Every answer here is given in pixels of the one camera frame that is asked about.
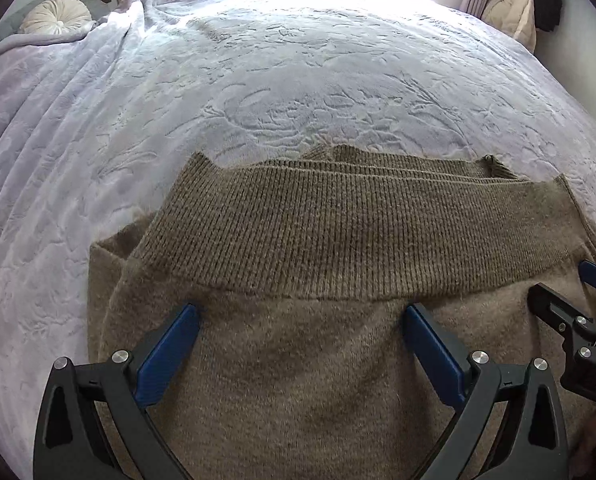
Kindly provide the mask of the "person's right hand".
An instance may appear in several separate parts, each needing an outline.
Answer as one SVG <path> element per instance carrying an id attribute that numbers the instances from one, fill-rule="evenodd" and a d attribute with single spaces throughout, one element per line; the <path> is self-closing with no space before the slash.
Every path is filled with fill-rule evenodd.
<path id="1" fill-rule="evenodd" d="M 596 464 L 596 410 L 583 425 L 569 455 L 569 478 L 582 477 Z"/>

